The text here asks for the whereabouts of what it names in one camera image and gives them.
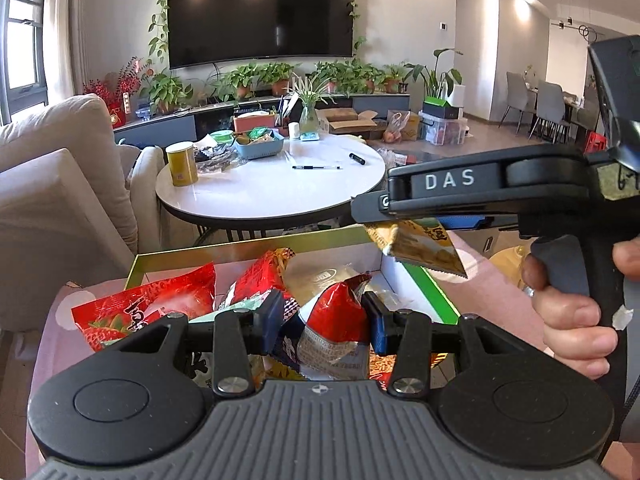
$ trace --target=hanging pothos vine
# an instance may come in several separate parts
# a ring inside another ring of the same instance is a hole
[[[169,3],[171,0],[158,0],[156,5],[159,7],[159,12],[151,17],[151,25],[149,25],[149,32],[154,32],[155,36],[149,41],[149,59],[147,63],[153,64],[153,57],[155,57],[159,64],[164,64],[166,56],[169,54],[169,23],[168,12]],[[358,14],[358,4],[355,0],[351,2],[350,15],[354,20],[357,20],[360,15]],[[353,45],[354,53],[360,49],[360,47],[366,42],[364,36],[360,36]]]

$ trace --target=ribbed gray surface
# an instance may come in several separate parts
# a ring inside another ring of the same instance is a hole
[[[597,480],[595,463],[524,472],[484,462],[454,443],[425,407],[373,381],[268,381],[255,397],[224,402],[181,449],[146,465],[95,472],[55,461],[35,480]]]

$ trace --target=finger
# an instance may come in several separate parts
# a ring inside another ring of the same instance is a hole
[[[610,365],[606,359],[593,359],[590,361],[574,361],[556,356],[556,360],[567,365],[578,373],[592,380],[601,378],[609,373]]]
[[[640,237],[613,247],[613,261],[626,277],[640,280]]]
[[[522,264],[522,279],[533,290],[543,290],[548,285],[545,264],[529,254]]]
[[[563,294],[551,286],[536,291],[533,308],[547,326],[556,330],[596,326],[600,322],[600,308],[591,298]]]
[[[618,345],[618,334],[605,326],[556,330],[545,325],[544,342],[556,357],[588,361],[611,354]]]

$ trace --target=television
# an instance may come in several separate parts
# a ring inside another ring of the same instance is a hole
[[[349,57],[353,0],[171,0],[171,68],[236,59]]]

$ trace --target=beige sofa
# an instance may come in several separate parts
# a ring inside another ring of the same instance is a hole
[[[0,130],[0,330],[44,325],[57,291],[126,277],[162,248],[160,148],[114,143],[96,96]]]

